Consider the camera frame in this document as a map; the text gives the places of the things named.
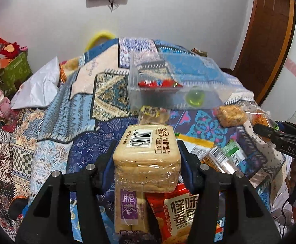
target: silver bolt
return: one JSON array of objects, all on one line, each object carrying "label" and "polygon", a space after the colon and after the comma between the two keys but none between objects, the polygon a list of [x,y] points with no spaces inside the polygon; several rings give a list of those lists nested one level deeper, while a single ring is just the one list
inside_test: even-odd
[{"label": "silver bolt", "polygon": [[235,175],[236,175],[237,177],[239,177],[239,178],[244,177],[244,173],[241,172],[240,170],[239,170],[239,171],[236,171],[236,172],[235,172]]},{"label": "silver bolt", "polygon": [[87,169],[87,170],[93,170],[93,169],[95,169],[95,164],[89,163],[89,164],[86,166],[86,169]]},{"label": "silver bolt", "polygon": [[58,170],[55,170],[51,175],[52,177],[56,178],[60,175],[60,172]]},{"label": "silver bolt", "polygon": [[201,170],[208,170],[209,169],[209,166],[207,164],[201,164],[200,165],[200,169]]}]

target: pink toy figurine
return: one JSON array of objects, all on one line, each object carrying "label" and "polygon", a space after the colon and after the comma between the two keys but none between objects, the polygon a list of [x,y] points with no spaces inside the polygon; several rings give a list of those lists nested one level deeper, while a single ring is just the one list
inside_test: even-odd
[{"label": "pink toy figurine", "polygon": [[5,97],[3,91],[0,90],[0,116],[9,119],[11,113],[10,100]]}]

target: transparent plastic bin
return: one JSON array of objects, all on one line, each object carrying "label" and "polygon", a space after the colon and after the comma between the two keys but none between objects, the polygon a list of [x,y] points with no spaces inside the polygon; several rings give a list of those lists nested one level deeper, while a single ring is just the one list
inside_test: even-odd
[{"label": "transparent plastic bin", "polygon": [[[182,87],[139,87],[172,79]],[[131,112],[142,106],[165,109],[212,109],[235,91],[211,58],[178,53],[131,53],[128,94]]]}]

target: wooden door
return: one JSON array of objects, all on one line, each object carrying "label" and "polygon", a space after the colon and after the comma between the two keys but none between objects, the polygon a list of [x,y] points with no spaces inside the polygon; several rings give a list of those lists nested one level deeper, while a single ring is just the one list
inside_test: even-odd
[{"label": "wooden door", "polygon": [[233,75],[261,104],[271,90],[290,48],[293,0],[254,0],[250,24]]}]

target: green ball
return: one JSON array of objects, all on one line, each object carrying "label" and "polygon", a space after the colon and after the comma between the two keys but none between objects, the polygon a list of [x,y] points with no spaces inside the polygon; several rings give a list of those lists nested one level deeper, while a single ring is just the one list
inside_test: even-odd
[{"label": "green ball", "polygon": [[205,93],[202,90],[190,90],[185,97],[186,102],[193,107],[201,107],[204,103]]}]

